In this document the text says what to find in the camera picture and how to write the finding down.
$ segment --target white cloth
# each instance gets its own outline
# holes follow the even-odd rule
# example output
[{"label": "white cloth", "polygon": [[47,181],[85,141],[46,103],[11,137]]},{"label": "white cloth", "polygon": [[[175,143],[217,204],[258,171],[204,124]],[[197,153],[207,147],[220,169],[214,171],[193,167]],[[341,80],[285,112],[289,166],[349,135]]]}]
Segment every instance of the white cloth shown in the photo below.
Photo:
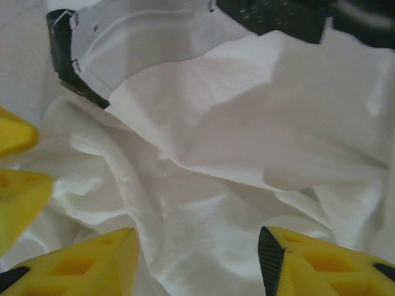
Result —
[{"label": "white cloth", "polygon": [[[31,93],[38,121],[42,97],[64,91],[32,37],[46,40],[44,9],[25,5],[0,31],[1,102],[16,112],[25,105],[8,100]],[[264,295],[263,225],[395,262],[393,79],[391,51],[332,30],[319,46],[273,32],[146,69],[106,111],[61,96],[39,145],[1,160],[55,182],[0,270],[122,227],[139,233],[135,296]]]}]

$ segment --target yellow plastic part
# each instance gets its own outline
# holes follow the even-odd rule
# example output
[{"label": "yellow plastic part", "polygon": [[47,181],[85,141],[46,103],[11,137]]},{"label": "yellow plastic part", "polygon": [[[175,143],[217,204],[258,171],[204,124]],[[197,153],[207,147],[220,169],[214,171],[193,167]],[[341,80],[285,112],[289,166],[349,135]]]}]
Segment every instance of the yellow plastic part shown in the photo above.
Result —
[{"label": "yellow plastic part", "polygon": [[373,264],[390,262],[281,228],[268,228],[285,248],[277,296],[390,296],[395,283]]},{"label": "yellow plastic part", "polygon": [[130,296],[138,260],[134,229],[121,229],[36,257],[1,296]]},{"label": "yellow plastic part", "polygon": [[0,107],[0,158],[28,150],[37,142],[34,126]]},{"label": "yellow plastic part", "polygon": [[0,168],[0,255],[45,206],[51,191],[47,175]]}]

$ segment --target wrinkled sheet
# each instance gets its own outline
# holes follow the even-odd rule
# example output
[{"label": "wrinkled sheet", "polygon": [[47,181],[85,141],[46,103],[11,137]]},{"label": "wrinkled sheet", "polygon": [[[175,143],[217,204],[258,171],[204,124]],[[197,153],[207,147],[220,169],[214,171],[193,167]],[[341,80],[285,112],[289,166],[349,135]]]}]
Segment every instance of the wrinkled sheet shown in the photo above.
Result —
[{"label": "wrinkled sheet", "polygon": [[134,75],[103,111],[58,87],[42,3],[0,3],[1,104],[41,125],[1,165],[55,180],[0,270],[122,227],[139,233],[136,296],[264,295],[263,225],[395,262],[392,52],[246,36]]}]

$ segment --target crumpled white fabric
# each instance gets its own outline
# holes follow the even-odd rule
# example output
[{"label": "crumpled white fabric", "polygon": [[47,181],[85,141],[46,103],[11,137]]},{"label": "crumpled white fabric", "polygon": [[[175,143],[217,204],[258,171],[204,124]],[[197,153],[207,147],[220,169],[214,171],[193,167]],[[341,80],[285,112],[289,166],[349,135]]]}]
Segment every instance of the crumpled white fabric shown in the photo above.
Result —
[{"label": "crumpled white fabric", "polygon": [[[40,5],[0,32],[11,46],[0,51],[1,96],[32,93],[38,106],[65,92],[40,66],[48,49],[23,40],[32,23],[46,40]],[[23,52],[37,56],[34,73]],[[122,227],[139,233],[135,296],[264,295],[263,225],[395,262],[393,78],[385,49],[331,30],[319,46],[273,32],[140,72],[106,111],[60,96],[38,146],[1,160],[55,181],[0,271]],[[45,108],[29,104],[38,122]]]}]

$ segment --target yellow 3d-printed piece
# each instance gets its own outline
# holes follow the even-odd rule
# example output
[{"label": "yellow 3d-printed piece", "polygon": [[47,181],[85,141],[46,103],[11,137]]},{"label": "yellow 3d-printed piece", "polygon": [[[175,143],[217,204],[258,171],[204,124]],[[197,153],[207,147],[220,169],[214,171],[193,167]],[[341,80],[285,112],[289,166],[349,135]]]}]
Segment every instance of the yellow 3d-printed piece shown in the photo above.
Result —
[{"label": "yellow 3d-printed piece", "polygon": [[0,158],[28,150],[37,142],[34,126],[0,107]]},{"label": "yellow 3d-printed piece", "polygon": [[137,260],[136,231],[121,229],[19,264],[1,296],[130,296]]},{"label": "yellow 3d-printed piece", "polygon": [[45,206],[51,191],[47,175],[0,168],[0,256]]},{"label": "yellow 3d-printed piece", "polygon": [[259,260],[267,296],[395,295],[395,266],[281,228],[262,228]]}]

